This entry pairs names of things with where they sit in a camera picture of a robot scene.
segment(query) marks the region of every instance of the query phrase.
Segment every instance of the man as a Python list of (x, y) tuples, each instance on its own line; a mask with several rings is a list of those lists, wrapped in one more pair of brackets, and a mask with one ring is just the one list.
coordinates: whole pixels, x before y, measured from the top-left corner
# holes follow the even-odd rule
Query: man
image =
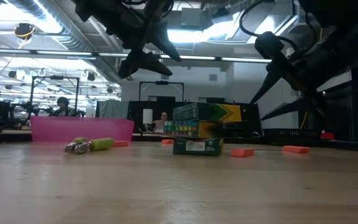
[(59, 97), (57, 100), (57, 105), (59, 106), (59, 110), (56, 110), (54, 116), (65, 117), (65, 116), (79, 116), (74, 108), (68, 106), (68, 99), (65, 97)]
[(154, 132), (163, 133), (164, 125), (167, 119), (168, 119), (168, 114), (166, 112), (162, 112), (161, 119), (153, 122), (155, 124)]

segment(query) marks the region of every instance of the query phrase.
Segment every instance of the ceiling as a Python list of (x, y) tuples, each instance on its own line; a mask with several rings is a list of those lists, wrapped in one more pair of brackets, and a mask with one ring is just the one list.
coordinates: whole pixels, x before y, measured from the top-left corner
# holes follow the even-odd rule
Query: ceiling
[[(84, 38), (85, 41), (91, 46), (91, 49), (99, 52), (122, 52), (121, 47), (122, 42), (117, 39), (115, 36), (108, 37), (104, 33), (104, 27), (98, 21), (89, 20), (87, 22), (82, 22), (80, 18), (75, 14), (75, 5), (71, 1), (67, 0), (38, 0), (39, 2), (44, 2), (45, 4), (53, 4), (54, 12), (50, 12), (51, 15), (60, 15), (64, 19), (67, 19), (67, 22), (70, 25), (71, 32), (77, 32), (76, 34), (80, 35), (81, 38)], [(206, 55), (206, 56), (220, 56), (220, 57), (250, 57), (250, 58), (260, 58), (258, 52), (254, 49), (252, 43), (248, 43), (250, 37), (238, 29), (238, 18), (241, 12), (241, 4), (245, 4), (247, 1), (177, 1), (175, 2), (173, 11), (166, 18), (168, 21), (168, 30), (184, 32), (183, 27), (181, 26), (182, 20), (182, 11), (184, 8), (201, 8), (202, 13), (207, 13), (208, 15), (213, 14), (214, 10), (218, 7), (226, 6), (230, 13), (234, 14), (233, 21), (225, 23), (223, 26), (219, 25), (212, 26), (204, 31), (203, 34), (208, 34), (209, 40), (200, 41), (200, 42), (173, 42), (174, 46), (177, 48), (180, 55)], [(2, 7), (7, 7), (4, 4), (0, 5), (0, 10)], [(252, 10), (246, 17), (245, 21), (242, 21), (244, 26), (251, 30), (258, 30), (264, 23), (268, 20), (270, 26), (276, 29), (288, 19), (289, 15), (292, 14), (292, 5), (289, 0), (278, 0), (275, 4), (262, 4), (261, 6), (256, 7)], [(17, 49), (21, 46), (22, 40), (19, 40), (13, 34), (13, 28), (15, 28), (20, 22), (28, 22), (33, 24), (34, 18), (28, 17), (20, 9), (10, 9), (3, 13), (0, 11), (0, 48), (9, 48)], [(63, 38), (60, 34), (47, 35), (45, 29), (53, 29), (53, 27), (47, 27), (41, 30), (37, 28), (31, 42), (22, 46), (23, 49), (28, 50), (61, 50), (66, 51), (67, 47), (62, 45), (61, 42), (57, 41), (58, 39)], [(187, 37), (189, 33), (179, 33), (179, 36), (170, 35), (170, 38), (183, 40), (184, 37)], [(283, 33), (283, 35), (295, 40), (300, 41), (307, 36), (307, 33), (291, 33), (288, 31)], [(154, 47), (153, 45), (146, 45), (148, 51), (153, 51), (155, 53), (160, 53), (160, 50)], [(66, 77), (79, 77), (81, 78), (80, 92), (85, 95), (92, 95), (90, 90), (95, 95), (109, 95), (106, 93), (106, 87), (112, 82), (111, 78), (115, 75), (113, 74), (116, 71), (117, 66), (121, 59), (119, 58), (104, 58), (104, 62), (109, 65), (109, 71), (106, 71), (106, 67), (100, 68), (96, 63), (93, 63), (92, 60), (82, 60), (81, 58), (67, 58), (67, 57), (50, 57), (47, 58), (15, 58), (10, 61), (10, 57), (0, 57), (0, 89), (3, 89), (4, 92), (8, 90), (5, 89), (4, 83), (28, 83), (31, 75), (38, 74), (40, 71), (45, 71), (47, 75), (64, 75)], [(220, 72), (225, 72), (226, 69), (230, 66), (230, 62), (207, 62), (207, 61), (196, 61), (196, 60), (184, 60), (182, 62), (175, 62), (173, 60), (164, 59), (163, 63), (166, 66), (169, 66), (174, 71), (177, 71), (179, 68), (218, 68)], [(24, 71), (27, 75), (25, 80), (14, 80), (8, 77), (10, 70), (20, 70)], [(86, 79), (86, 74), (88, 72), (94, 72), (96, 74), (97, 83), (94, 87), (90, 88), (91, 83), (88, 83)], [(158, 74), (140, 71), (132, 75), (132, 80), (147, 80), (146, 76), (156, 77)], [(69, 81), (50, 81), (50, 85), (60, 85), (61, 94), (70, 94), (69, 92), (75, 91), (74, 87), (70, 87), (72, 83)], [(21, 91), (23, 93), (28, 93), (30, 88), (25, 85), (16, 85), (14, 89)], [(48, 93), (47, 88), (39, 88), (40, 92), (45, 91), (45, 94)], [(117, 87), (114, 89), (114, 93), (109, 95), (111, 97), (116, 96), (119, 98), (121, 90)]]

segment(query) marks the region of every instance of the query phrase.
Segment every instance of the black frame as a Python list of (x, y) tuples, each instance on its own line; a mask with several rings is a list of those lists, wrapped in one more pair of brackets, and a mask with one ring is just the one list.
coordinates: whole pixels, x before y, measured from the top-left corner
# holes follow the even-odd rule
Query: black frame
[(158, 84), (158, 81), (157, 81), (157, 82), (139, 82), (139, 101), (140, 101), (140, 97), (141, 97), (141, 95), (142, 95), (142, 85), (143, 85), (144, 83), (152, 83), (152, 84), (156, 84), (156, 85), (169, 85), (169, 84), (175, 85), (175, 84), (179, 84), (179, 85), (181, 85), (181, 101), (182, 101), (182, 102), (185, 101), (185, 83), (164, 82), (165, 84)]
[(53, 77), (53, 76), (49, 76), (49, 77), (41, 77), (41, 76), (34, 76), (32, 77), (32, 81), (31, 81), (31, 92), (30, 92), (30, 111), (29, 111), (29, 117), (27, 118), (28, 120), (30, 120), (31, 118), (31, 113), (32, 113), (32, 99), (34, 97), (34, 88), (38, 86), (39, 83), (35, 84), (35, 80), (37, 78), (41, 78), (41, 81), (44, 81), (45, 79), (49, 78), (52, 80), (63, 80), (63, 79), (74, 79), (77, 81), (77, 86), (76, 86), (76, 91), (75, 91), (75, 105), (74, 105), (74, 110), (77, 111), (77, 104), (78, 104), (78, 92), (80, 91), (80, 78), (78, 77)]

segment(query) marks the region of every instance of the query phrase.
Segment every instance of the table surface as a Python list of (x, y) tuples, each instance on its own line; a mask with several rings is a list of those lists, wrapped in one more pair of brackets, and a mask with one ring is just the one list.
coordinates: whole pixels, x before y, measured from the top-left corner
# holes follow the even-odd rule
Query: table surface
[[(358, 152), (225, 147), (206, 157), (151, 142), (83, 155), (0, 144), (0, 224), (358, 223)], [(229, 157), (233, 147), (255, 156)]]

